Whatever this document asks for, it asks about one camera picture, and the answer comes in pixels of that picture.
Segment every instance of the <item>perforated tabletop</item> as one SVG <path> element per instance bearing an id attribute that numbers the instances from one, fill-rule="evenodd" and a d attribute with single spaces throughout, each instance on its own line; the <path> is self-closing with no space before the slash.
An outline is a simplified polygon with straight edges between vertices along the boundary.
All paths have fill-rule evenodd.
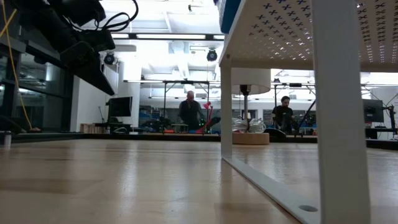
<path id="1" fill-rule="evenodd" d="M 398 72 L 398 0 L 363 0 L 356 7 L 362 71 Z M 227 55 L 234 67 L 312 70 L 311 1 L 242 0 L 221 63 Z"/>

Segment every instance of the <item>white lampshade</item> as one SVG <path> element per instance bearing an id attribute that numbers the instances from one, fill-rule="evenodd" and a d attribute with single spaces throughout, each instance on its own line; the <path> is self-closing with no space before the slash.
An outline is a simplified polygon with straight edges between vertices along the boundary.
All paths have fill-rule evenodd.
<path id="1" fill-rule="evenodd" d="M 250 95 L 271 90 L 271 69 L 232 68 L 232 94 L 240 94 L 240 85 L 251 85 Z"/>

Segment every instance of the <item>red object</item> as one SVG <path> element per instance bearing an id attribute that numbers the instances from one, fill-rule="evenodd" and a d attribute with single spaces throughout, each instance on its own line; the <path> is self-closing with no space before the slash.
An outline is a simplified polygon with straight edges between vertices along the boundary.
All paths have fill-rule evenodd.
<path id="1" fill-rule="evenodd" d="M 211 114 L 213 112 L 213 106 L 211 106 L 211 102 L 207 102 L 203 106 L 205 107 L 206 110 L 208 110 L 210 107 L 210 113 L 209 113 L 209 117 L 207 118 L 207 123 L 201 129 L 196 131 L 197 134 L 202 134 L 205 131 L 205 128 L 211 123 L 210 118 L 211 118 Z"/>
<path id="2" fill-rule="evenodd" d="M 211 105 L 211 102 L 207 102 L 203 106 L 205 107 L 206 110 L 208 110 L 210 105 Z"/>

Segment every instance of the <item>black shirt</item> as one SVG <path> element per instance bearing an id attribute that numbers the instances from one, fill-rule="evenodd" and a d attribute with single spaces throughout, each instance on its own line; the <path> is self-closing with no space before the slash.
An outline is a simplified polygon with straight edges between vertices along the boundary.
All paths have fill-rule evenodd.
<path id="1" fill-rule="evenodd" d="M 275 114 L 275 120 L 279 126 L 282 125 L 284 118 L 288 118 L 287 121 L 290 121 L 293 116 L 293 110 L 287 106 L 277 106 L 272 110 L 272 113 Z"/>
<path id="2" fill-rule="evenodd" d="M 191 103 L 187 100 L 180 103 L 179 116 L 184 121 L 185 124 L 196 128 L 198 126 L 198 113 L 201 117 L 203 114 L 200 111 L 200 104 L 197 101 L 192 101 Z"/>

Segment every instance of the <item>round hole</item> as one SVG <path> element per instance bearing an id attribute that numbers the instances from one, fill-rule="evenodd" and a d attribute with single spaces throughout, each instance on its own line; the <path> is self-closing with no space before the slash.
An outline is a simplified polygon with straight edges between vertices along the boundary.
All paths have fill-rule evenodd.
<path id="1" fill-rule="evenodd" d="M 300 209 L 306 211 L 306 212 L 317 212 L 318 209 L 313 207 L 313 206 L 309 206 L 309 205 L 300 205 L 298 206 Z"/>

